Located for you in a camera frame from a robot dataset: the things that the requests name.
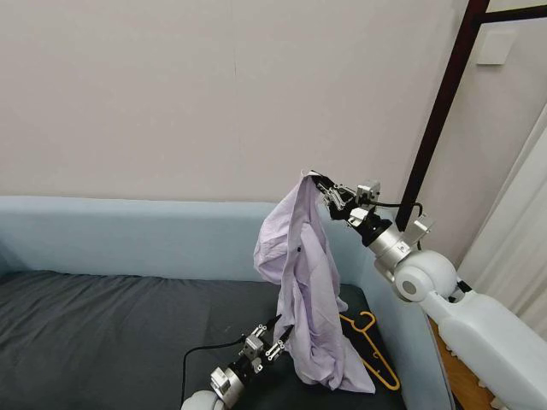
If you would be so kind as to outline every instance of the purple shirt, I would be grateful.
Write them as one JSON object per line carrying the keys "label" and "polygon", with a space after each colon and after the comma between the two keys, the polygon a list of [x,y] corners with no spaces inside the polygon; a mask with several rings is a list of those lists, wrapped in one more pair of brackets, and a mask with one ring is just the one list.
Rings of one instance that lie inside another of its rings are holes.
{"label": "purple shirt", "polygon": [[287,195],[264,220],[255,248],[255,269],[281,284],[275,327],[277,340],[294,325],[287,350],[306,384],[331,390],[374,393],[359,354],[342,334],[340,278],[321,225],[316,202],[320,192],[310,176]]}

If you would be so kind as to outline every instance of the black pole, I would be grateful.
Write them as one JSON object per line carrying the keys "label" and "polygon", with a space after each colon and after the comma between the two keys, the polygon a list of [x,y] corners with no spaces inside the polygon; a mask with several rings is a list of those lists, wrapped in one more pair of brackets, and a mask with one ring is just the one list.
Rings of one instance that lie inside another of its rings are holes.
{"label": "black pole", "polygon": [[[443,131],[446,117],[458,85],[462,80],[463,71],[468,63],[469,55],[473,49],[477,34],[480,29],[480,19],[484,16],[490,0],[469,0],[468,7],[463,16],[460,30],[456,36],[450,59],[444,72],[441,86],[438,89],[432,112],[427,122],[424,136],[421,140],[414,166],[410,172],[409,182],[403,194],[402,203],[416,202],[420,193],[421,184],[426,177],[427,168],[433,157],[438,139]],[[409,223],[411,206],[399,208],[395,221],[400,231],[403,231]]]}
{"label": "black pole", "polygon": [[477,21],[479,23],[496,23],[500,21],[541,19],[544,17],[547,17],[547,5],[525,7],[524,9],[492,11],[478,17]]}

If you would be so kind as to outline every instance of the dark gray mattress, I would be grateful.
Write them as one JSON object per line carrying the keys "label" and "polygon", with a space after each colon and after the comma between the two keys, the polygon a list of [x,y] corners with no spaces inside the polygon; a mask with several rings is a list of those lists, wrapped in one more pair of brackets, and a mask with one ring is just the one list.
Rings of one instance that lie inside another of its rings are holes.
{"label": "dark gray mattress", "polygon": [[[21,272],[0,277],[0,408],[179,408],[186,350],[230,342],[275,314],[279,288],[255,282]],[[368,306],[343,286],[356,317]],[[191,354],[186,395],[239,347]],[[291,357],[256,378],[238,409],[402,409],[377,380],[375,395],[299,381]]]}

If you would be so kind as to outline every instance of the light blue headboard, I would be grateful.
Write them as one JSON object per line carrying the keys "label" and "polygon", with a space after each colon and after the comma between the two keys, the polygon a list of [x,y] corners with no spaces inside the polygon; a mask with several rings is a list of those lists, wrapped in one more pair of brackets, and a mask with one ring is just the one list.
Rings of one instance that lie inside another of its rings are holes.
{"label": "light blue headboard", "polygon": [[[0,196],[0,273],[262,280],[253,249],[272,203]],[[409,410],[453,408],[424,313],[401,302],[343,223],[325,221],[343,283],[363,289]]]}

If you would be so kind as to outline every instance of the wooden floor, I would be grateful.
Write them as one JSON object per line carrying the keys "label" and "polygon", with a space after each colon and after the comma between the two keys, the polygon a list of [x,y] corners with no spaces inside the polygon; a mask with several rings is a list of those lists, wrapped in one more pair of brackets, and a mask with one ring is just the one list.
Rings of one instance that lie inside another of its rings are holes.
{"label": "wooden floor", "polygon": [[446,349],[446,345],[438,335],[438,328],[431,321],[438,350],[443,358],[444,368],[448,373],[452,393],[462,404],[464,410],[491,410],[490,402],[494,398],[488,389],[479,387],[477,377],[456,357],[453,357]]}

